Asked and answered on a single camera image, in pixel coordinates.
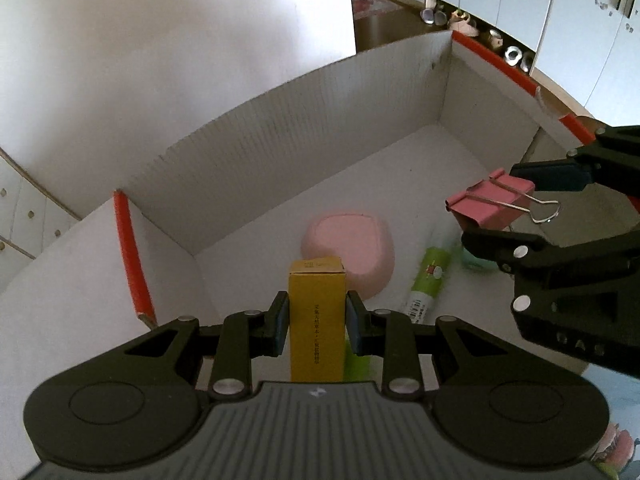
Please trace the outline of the white shoe cabinet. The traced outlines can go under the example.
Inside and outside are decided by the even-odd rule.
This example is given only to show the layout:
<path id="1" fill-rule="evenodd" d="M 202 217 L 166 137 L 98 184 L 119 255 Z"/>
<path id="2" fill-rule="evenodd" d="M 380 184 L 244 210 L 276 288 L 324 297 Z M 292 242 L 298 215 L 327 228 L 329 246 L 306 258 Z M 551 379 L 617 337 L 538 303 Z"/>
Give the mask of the white shoe cabinet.
<path id="1" fill-rule="evenodd" d="M 528 47 L 534 72 L 594 118 L 638 124 L 639 0 L 437 1 Z"/>

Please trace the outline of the yellow cardboard carton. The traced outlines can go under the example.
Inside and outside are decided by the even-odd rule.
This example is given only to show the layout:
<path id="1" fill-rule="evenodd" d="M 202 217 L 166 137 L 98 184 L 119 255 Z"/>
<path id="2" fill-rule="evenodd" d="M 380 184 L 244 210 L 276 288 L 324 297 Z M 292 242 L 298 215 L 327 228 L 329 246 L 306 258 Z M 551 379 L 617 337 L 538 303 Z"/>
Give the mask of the yellow cardboard carton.
<path id="1" fill-rule="evenodd" d="M 298 260 L 288 274 L 292 382 L 341 382 L 346 274 L 337 257 Z"/>

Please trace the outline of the pink binder clip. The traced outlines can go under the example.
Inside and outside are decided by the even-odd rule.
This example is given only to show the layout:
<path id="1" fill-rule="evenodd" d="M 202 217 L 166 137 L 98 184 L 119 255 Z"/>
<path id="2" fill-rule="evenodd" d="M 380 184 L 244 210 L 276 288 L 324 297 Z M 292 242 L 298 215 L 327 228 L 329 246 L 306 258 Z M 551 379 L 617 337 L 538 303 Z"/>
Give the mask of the pink binder clip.
<path id="1" fill-rule="evenodd" d="M 510 176 L 499 168 L 487 178 L 446 198 L 445 207 L 463 231 L 503 231 L 522 217 L 527 217 L 535 226 L 558 218 L 561 203 L 540 200 L 534 192 L 532 181 Z"/>

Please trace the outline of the teal small object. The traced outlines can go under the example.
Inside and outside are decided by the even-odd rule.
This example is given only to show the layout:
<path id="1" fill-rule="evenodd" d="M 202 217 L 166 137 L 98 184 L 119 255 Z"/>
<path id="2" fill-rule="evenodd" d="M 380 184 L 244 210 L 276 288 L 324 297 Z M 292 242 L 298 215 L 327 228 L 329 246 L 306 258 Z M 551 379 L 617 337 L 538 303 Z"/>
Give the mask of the teal small object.
<path id="1" fill-rule="evenodd" d="M 495 261 L 483 259 L 472 255 L 466 248 L 462 247 L 460 252 L 462 266 L 473 272 L 491 273 L 499 270 Z"/>

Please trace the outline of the green glue stick tube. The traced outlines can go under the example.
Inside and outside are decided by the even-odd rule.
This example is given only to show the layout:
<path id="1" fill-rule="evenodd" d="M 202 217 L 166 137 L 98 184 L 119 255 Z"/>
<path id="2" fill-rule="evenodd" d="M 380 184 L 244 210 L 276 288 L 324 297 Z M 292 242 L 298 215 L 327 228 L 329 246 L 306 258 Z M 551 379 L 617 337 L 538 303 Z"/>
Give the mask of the green glue stick tube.
<path id="1" fill-rule="evenodd" d="M 414 324 L 423 323 L 427 313 L 434 308 L 436 299 L 442 290 L 450 261 L 450 250 L 430 247 L 424 252 L 404 309 L 405 314 Z"/>

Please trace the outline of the white drawer sideboard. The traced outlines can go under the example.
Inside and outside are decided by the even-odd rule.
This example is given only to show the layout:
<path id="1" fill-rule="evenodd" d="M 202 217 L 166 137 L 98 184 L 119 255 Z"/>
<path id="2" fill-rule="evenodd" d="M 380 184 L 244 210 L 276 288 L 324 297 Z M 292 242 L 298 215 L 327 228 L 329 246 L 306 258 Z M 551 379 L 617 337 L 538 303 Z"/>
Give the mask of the white drawer sideboard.
<path id="1" fill-rule="evenodd" d="M 1 290 L 79 221 L 1 152 Z"/>

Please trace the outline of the pink door mat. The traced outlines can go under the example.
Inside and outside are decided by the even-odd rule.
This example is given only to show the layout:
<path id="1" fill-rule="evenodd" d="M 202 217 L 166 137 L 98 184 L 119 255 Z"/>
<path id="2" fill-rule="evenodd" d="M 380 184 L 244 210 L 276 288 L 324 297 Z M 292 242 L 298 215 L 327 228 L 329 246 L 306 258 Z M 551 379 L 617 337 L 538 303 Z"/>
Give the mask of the pink door mat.
<path id="1" fill-rule="evenodd" d="M 402 6 L 392 0 L 352 0 L 354 20 L 401 10 Z"/>

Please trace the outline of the red cardboard box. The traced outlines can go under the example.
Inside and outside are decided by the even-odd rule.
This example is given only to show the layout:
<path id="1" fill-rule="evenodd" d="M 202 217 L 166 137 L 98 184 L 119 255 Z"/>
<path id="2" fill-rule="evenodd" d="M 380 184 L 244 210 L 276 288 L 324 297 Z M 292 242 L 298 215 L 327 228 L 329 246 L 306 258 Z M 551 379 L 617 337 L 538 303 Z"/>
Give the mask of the red cardboard box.
<path id="1" fill-rule="evenodd" d="M 390 226 L 395 271 L 375 298 L 399 307 L 444 201 L 508 168 L 536 136 L 561 155 L 582 140 L 536 86 L 449 32 L 388 44 L 315 70 L 186 136 L 124 185 L 160 322 L 205 323 L 270 303 L 306 226 L 366 210 Z M 143 334 L 107 200 L 1 296 L 1 474 L 36 466 L 23 425 L 50 376 Z"/>

